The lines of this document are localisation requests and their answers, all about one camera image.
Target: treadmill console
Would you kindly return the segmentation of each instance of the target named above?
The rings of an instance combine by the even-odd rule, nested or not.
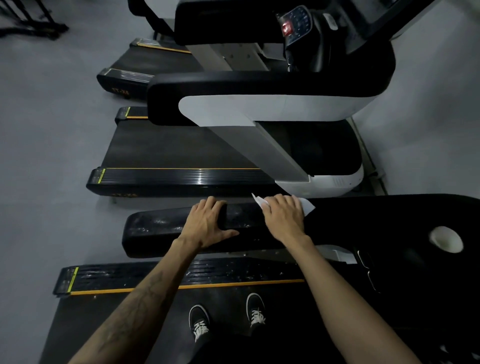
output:
[[[292,11],[278,17],[285,39],[285,49],[309,34],[313,29],[312,14],[304,6],[297,6]]]

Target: white cloth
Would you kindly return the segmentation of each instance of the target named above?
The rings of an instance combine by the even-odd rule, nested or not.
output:
[[[255,202],[258,203],[258,206],[262,207],[262,204],[267,204],[268,205],[268,202],[266,200],[264,200],[263,198],[261,198],[259,196],[255,196],[254,194],[252,194],[252,196],[253,196],[253,199],[255,200]],[[303,215],[304,216],[307,216],[308,214],[310,214],[315,209],[315,206],[309,200],[307,200],[306,198],[300,197],[299,200],[300,200],[300,203],[301,203],[301,207],[303,209]]]

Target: person's left arm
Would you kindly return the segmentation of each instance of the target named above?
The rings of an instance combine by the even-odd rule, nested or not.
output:
[[[180,237],[157,266],[123,300],[69,364],[144,363],[155,343],[190,262],[202,248],[238,235],[217,226],[225,201],[194,205]]]

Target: person's left hand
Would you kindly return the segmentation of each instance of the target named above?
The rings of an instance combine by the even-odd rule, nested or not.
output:
[[[236,230],[224,231],[218,228],[218,214],[225,203],[226,201],[217,201],[210,196],[193,205],[179,239],[186,239],[190,243],[198,244],[199,248],[206,248],[238,235]]]

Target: shoe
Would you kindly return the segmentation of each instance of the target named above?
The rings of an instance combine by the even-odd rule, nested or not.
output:
[[[250,327],[265,324],[265,305],[257,293],[250,293],[247,297],[247,317]]]
[[[188,314],[188,321],[190,323],[190,331],[195,336],[195,342],[207,332],[210,331],[210,318],[203,306],[196,304],[190,309]]]

